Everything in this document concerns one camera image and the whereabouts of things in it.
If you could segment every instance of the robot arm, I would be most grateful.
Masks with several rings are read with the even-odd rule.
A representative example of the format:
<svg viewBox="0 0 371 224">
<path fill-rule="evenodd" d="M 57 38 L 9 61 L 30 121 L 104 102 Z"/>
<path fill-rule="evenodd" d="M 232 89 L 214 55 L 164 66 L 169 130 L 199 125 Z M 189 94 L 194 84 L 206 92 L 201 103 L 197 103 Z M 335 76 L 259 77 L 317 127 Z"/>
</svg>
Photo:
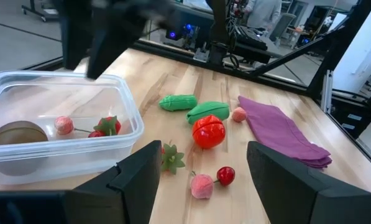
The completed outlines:
<svg viewBox="0 0 371 224">
<path fill-rule="evenodd" d="M 52 0 L 60 16 L 63 63 L 75 69 L 89 53 L 86 76 L 96 80 L 142 36 L 145 23 L 177 28 L 170 0 Z"/>
</svg>

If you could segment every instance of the purple towel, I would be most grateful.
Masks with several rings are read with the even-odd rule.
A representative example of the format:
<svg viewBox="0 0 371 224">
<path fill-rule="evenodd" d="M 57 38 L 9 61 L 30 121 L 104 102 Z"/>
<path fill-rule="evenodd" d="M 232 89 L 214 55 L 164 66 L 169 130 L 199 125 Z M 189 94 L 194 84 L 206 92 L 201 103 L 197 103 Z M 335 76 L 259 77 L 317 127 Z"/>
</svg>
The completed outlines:
<svg viewBox="0 0 371 224">
<path fill-rule="evenodd" d="M 314 168 L 327 167 L 332 160 L 325 149 L 310 143 L 279 108 L 239 96 L 240 107 L 247 113 L 249 124 L 258 142 Z"/>
</svg>

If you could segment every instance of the green plastic vegetable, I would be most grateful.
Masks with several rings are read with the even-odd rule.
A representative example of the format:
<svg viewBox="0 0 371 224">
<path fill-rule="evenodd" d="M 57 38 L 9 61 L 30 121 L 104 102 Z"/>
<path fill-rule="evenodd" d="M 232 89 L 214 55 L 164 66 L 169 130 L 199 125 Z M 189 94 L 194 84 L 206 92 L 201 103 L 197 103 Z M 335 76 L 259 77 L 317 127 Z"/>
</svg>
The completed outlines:
<svg viewBox="0 0 371 224">
<path fill-rule="evenodd" d="M 188 112 L 186 114 L 186 119 L 188 123 L 193 124 L 197 120 L 209 115 L 215 115 L 221 121 L 224 121 L 229 117 L 228 104 L 215 101 L 202 103 Z"/>
<path fill-rule="evenodd" d="M 194 95 L 167 95 L 159 102 L 159 106 L 168 111 L 189 110 L 197 104 Z"/>
</svg>

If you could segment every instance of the plastic bin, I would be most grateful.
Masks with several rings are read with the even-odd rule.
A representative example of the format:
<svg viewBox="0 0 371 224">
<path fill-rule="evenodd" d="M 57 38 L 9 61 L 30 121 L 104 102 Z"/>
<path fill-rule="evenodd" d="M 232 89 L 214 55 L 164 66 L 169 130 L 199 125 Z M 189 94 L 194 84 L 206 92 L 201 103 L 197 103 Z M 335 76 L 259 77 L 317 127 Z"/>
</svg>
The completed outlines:
<svg viewBox="0 0 371 224">
<path fill-rule="evenodd" d="M 0 127 L 31 121 L 47 134 L 47 142 L 0 146 L 0 184 L 25 184 L 102 172 L 131 153 L 144 124 L 125 81 L 102 75 L 95 82 L 84 74 L 0 72 Z M 88 133 L 59 136 L 58 116 L 69 116 L 79 129 L 92 131 L 98 121 L 117 116 L 117 136 L 87 138 Z"/>
</svg>

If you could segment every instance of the red plastic tomato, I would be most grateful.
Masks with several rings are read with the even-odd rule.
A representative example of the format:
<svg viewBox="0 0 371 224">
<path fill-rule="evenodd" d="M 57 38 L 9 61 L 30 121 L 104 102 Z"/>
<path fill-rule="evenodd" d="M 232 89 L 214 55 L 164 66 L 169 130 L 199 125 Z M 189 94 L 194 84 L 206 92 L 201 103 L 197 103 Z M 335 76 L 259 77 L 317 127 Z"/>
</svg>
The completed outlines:
<svg viewBox="0 0 371 224">
<path fill-rule="evenodd" d="M 225 127 L 214 115 L 201 118 L 192 127 L 195 143 L 203 149 L 219 145 L 225 138 Z"/>
</svg>

